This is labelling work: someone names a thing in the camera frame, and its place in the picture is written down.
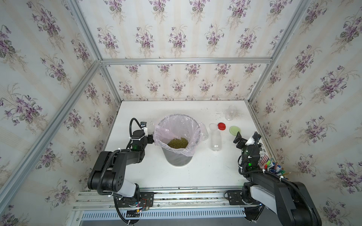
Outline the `green jar lid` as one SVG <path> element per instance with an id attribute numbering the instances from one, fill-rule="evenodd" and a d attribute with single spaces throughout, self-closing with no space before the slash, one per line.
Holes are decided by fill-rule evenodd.
<path id="1" fill-rule="evenodd" d="M 241 130 L 240 130 L 240 128 L 237 127 L 237 126 L 231 126 L 231 127 L 229 128 L 229 133 L 230 133 L 231 135 L 233 135 L 233 136 L 237 136 L 237 134 L 240 133 L 240 132 L 241 132 Z"/>

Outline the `red lid bean jar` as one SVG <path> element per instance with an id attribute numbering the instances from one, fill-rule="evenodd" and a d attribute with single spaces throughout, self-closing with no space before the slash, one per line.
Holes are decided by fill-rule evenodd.
<path id="1" fill-rule="evenodd" d="M 211 131 L 210 149 L 220 151 L 222 149 L 222 137 L 220 131 Z"/>

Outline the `red jar lid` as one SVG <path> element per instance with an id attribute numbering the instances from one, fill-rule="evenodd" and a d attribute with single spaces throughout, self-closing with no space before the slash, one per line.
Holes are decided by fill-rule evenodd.
<path id="1" fill-rule="evenodd" d="M 217 127 L 221 131 L 224 131 L 226 129 L 226 125 L 223 122 L 218 123 Z"/>

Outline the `green lid bean jar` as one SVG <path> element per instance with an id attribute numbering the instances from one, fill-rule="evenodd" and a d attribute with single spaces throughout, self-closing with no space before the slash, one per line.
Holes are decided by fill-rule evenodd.
<path id="1" fill-rule="evenodd" d="M 208 140 L 208 138 L 209 138 L 209 135 L 208 135 L 205 124 L 200 123 L 200 139 L 202 141 L 206 141 L 206 140 Z"/>

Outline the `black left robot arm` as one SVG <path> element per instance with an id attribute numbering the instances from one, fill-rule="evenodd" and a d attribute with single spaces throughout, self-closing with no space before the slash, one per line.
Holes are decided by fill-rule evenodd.
<path id="1" fill-rule="evenodd" d="M 130 140 L 125 149 L 113 152 L 102 151 L 87 180 L 89 190 L 98 195 L 114 198 L 115 204 L 124 203 L 135 207 L 141 202 L 139 185 L 125 179 L 126 167 L 141 163 L 148 144 L 153 144 L 153 136 L 148 133 L 148 124 L 132 118 L 129 124 Z"/>

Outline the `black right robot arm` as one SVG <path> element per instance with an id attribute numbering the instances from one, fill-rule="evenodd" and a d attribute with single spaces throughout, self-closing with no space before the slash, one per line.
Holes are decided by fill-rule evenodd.
<path id="1" fill-rule="evenodd" d="M 246 205 L 259 205 L 246 211 L 248 220 L 257 221 L 267 207 L 278 216 L 283 226 L 322 225 L 317 208 L 303 183 L 291 182 L 258 165 L 260 139 L 258 132 L 248 140 L 238 132 L 233 141 L 242 151 L 238 159 L 239 174 L 247 180 L 242 187 L 241 200 Z"/>

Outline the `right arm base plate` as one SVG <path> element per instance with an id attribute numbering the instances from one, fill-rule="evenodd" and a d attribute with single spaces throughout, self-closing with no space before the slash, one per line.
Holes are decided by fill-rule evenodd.
<path id="1" fill-rule="evenodd" d="M 259 201 L 249 199 L 241 190 L 228 190 L 224 193 L 224 198 L 229 205 L 260 205 Z"/>

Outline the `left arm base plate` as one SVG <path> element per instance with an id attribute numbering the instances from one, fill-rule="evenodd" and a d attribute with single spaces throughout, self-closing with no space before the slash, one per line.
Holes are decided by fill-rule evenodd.
<path id="1" fill-rule="evenodd" d="M 143 211 L 153 206 L 154 195 L 154 192 L 140 192 L 133 197 L 115 197 L 114 202 L 118 208 L 136 208 Z"/>

